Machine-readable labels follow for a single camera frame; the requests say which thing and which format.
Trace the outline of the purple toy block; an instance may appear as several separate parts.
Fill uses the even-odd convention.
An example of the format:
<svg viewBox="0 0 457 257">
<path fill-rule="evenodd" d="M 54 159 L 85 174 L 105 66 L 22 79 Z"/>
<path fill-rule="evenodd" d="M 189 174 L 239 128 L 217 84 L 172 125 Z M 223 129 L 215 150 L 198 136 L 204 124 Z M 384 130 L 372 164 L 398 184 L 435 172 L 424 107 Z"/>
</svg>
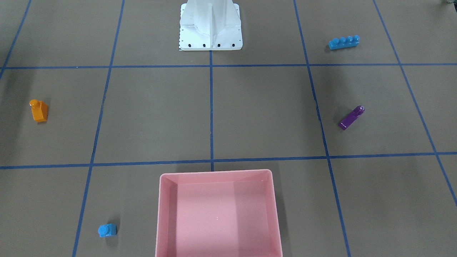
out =
<svg viewBox="0 0 457 257">
<path fill-rule="evenodd" d="M 365 108 L 364 106 L 357 106 L 355 109 L 353 109 L 348 115 L 346 115 L 341 122 L 338 124 L 338 126 L 342 130 L 347 130 L 348 127 L 350 127 L 353 122 L 355 122 L 362 114 L 364 114 Z"/>
</svg>

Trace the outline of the long blue toy block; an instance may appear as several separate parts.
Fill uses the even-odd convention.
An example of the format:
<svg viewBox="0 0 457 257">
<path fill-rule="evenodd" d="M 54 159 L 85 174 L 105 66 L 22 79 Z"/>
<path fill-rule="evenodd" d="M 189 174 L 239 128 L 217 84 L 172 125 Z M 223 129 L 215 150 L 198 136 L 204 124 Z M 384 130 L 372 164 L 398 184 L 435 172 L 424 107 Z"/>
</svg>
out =
<svg viewBox="0 0 457 257">
<path fill-rule="evenodd" d="M 336 49 L 344 49 L 344 48 L 350 48 L 350 47 L 356 47 L 360 43 L 360 36 L 355 35 L 355 36 L 347 36 L 347 37 L 340 37 L 340 38 L 334 38 L 329 41 L 328 47 L 330 50 L 336 50 Z"/>
</svg>

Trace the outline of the small blue toy block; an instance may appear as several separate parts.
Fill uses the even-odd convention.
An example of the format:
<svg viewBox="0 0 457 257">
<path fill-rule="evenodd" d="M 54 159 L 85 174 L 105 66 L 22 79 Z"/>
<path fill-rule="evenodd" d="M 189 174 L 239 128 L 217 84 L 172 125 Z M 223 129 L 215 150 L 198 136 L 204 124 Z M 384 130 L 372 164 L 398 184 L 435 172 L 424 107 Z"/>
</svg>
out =
<svg viewBox="0 0 457 257">
<path fill-rule="evenodd" d="M 107 223 L 98 227 L 98 235 L 101 238 L 116 236 L 116 224 Z"/>
</svg>

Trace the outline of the orange toy block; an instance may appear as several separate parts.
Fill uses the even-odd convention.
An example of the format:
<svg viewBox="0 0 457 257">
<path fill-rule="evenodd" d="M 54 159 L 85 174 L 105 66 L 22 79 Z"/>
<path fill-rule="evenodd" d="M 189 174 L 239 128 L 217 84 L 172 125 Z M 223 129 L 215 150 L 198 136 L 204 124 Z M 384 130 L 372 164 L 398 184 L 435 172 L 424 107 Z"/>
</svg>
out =
<svg viewBox="0 0 457 257">
<path fill-rule="evenodd" d="M 44 101 L 33 99 L 29 102 L 32 116 L 35 122 L 46 122 L 48 118 L 49 106 Z"/>
</svg>

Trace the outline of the pink plastic box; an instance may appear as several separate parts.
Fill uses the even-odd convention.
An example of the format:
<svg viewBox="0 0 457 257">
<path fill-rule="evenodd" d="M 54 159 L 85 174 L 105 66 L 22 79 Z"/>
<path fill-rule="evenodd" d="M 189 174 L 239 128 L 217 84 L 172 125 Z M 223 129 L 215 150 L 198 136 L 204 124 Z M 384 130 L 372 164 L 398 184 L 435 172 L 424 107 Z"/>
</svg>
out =
<svg viewBox="0 0 457 257">
<path fill-rule="evenodd" d="M 165 173 L 157 257 L 282 257 L 269 169 Z"/>
</svg>

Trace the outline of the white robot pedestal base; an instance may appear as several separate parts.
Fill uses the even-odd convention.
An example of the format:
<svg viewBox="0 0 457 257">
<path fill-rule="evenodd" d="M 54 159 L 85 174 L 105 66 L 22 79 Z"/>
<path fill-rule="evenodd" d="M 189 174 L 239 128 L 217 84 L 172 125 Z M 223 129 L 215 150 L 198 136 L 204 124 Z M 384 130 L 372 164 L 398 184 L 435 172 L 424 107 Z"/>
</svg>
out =
<svg viewBox="0 0 457 257">
<path fill-rule="evenodd" d="M 179 50 L 232 51 L 243 47 L 240 7 L 231 0 L 188 0 L 180 8 Z"/>
</svg>

